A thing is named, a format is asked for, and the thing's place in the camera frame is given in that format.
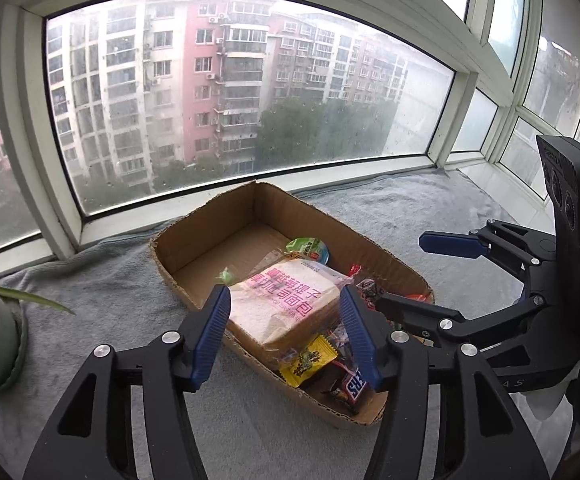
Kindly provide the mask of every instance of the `green plant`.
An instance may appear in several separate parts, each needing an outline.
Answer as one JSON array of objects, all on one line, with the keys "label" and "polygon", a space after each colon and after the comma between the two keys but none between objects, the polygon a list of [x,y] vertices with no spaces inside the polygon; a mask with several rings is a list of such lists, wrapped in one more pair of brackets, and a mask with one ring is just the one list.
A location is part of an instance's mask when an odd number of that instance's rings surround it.
[{"label": "green plant", "polygon": [[71,311],[66,306],[63,306],[61,303],[57,303],[56,301],[53,300],[48,300],[43,296],[38,296],[30,292],[23,292],[22,290],[17,290],[16,288],[0,286],[0,296],[3,296],[4,298],[11,298],[12,300],[31,301],[32,303],[38,303],[41,305],[49,306],[61,312],[67,312],[68,314],[74,315],[73,311]]}]

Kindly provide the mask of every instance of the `building window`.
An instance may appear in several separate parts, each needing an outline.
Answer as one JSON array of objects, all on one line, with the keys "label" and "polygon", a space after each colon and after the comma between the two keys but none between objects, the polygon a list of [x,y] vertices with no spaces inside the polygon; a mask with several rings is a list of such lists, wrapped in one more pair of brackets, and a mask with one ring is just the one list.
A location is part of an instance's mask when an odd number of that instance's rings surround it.
[{"label": "building window", "polygon": [[154,62],[154,76],[155,77],[159,77],[159,76],[164,76],[164,75],[170,75],[170,69],[171,69],[171,60],[165,60],[165,61],[155,61]]},{"label": "building window", "polygon": [[50,84],[60,83],[64,80],[64,57],[55,56],[48,59],[48,77]]},{"label": "building window", "polygon": [[210,72],[212,70],[212,57],[196,57],[195,72]]},{"label": "building window", "polygon": [[215,16],[216,15],[216,4],[200,4],[198,15],[199,16]]},{"label": "building window", "polygon": [[195,114],[195,126],[197,128],[201,126],[208,126],[208,124],[210,124],[210,112]]},{"label": "building window", "polygon": [[154,105],[165,106],[172,104],[172,92],[168,90],[161,90],[154,93]]},{"label": "building window", "polygon": [[323,41],[323,43],[334,43],[334,32],[329,30],[319,30],[317,32],[317,41]]},{"label": "building window", "polygon": [[76,160],[76,158],[77,158],[76,148],[70,148],[69,150],[64,150],[64,158],[65,158],[66,162],[70,162],[71,160]]},{"label": "building window", "polygon": [[174,156],[174,144],[159,146],[159,157],[165,158],[167,156]]},{"label": "building window", "polygon": [[212,28],[198,28],[196,30],[196,43],[212,43]]},{"label": "building window", "polygon": [[197,101],[209,98],[210,98],[210,87],[208,85],[195,86],[195,99]]},{"label": "building window", "polygon": [[133,28],[136,28],[136,6],[121,7],[108,11],[108,24],[106,26],[108,34]]},{"label": "building window", "polygon": [[59,25],[58,27],[49,28],[46,32],[46,40],[48,41],[48,54],[52,54],[57,50],[61,49],[63,27]]},{"label": "building window", "polygon": [[210,149],[210,139],[195,139],[195,151],[206,152]]},{"label": "building window", "polygon": [[174,16],[174,4],[157,4],[154,6],[155,18],[171,18]]},{"label": "building window", "polygon": [[106,65],[134,62],[134,36],[106,41]]},{"label": "building window", "polygon": [[162,48],[165,46],[172,46],[172,31],[163,30],[154,33],[154,47]]}]

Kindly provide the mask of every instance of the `cardboard box tray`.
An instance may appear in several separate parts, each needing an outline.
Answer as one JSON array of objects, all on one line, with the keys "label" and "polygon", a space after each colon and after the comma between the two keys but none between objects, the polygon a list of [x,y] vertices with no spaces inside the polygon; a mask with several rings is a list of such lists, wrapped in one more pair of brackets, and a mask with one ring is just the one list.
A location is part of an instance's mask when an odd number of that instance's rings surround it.
[{"label": "cardboard box tray", "polygon": [[[426,281],[372,240],[271,184],[251,182],[227,191],[164,229],[150,245],[166,284],[193,308],[202,308],[217,276],[231,267],[250,272],[270,251],[283,250],[299,237],[322,239],[328,266],[346,274],[360,264],[383,288],[395,294],[431,295]],[[383,413],[387,394],[370,392],[358,415],[323,395],[319,381],[293,388],[249,354],[226,331],[225,344],[285,393],[336,426],[368,425]]]}]

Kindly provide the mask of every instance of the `candy wrapper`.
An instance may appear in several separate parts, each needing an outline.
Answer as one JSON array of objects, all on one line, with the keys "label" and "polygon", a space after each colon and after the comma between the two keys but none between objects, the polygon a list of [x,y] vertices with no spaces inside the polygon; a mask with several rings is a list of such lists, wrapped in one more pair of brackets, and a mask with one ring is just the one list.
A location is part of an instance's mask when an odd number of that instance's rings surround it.
[{"label": "candy wrapper", "polygon": [[286,383],[298,388],[336,357],[337,351],[318,335],[289,365],[281,367],[279,373]]},{"label": "candy wrapper", "polygon": [[299,253],[320,264],[327,264],[330,253],[326,244],[318,238],[295,238],[286,245],[288,253]]}]

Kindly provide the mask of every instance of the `snack package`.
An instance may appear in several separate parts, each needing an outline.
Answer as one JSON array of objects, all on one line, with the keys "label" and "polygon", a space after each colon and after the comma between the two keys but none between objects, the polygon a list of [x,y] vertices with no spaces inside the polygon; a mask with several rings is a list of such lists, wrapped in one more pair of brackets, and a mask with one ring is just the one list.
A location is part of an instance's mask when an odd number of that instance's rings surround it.
[{"label": "snack package", "polygon": [[326,364],[337,357],[337,351],[318,335],[289,365],[281,367],[279,373],[290,386],[298,388]]},{"label": "snack package", "polygon": [[323,265],[328,263],[330,256],[326,244],[318,238],[295,238],[286,245],[286,251],[290,254],[302,254]]},{"label": "snack package", "polygon": [[273,370],[294,357],[339,316],[339,293],[350,278],[318,262],[283,256],[230,286],[228,328]]}]

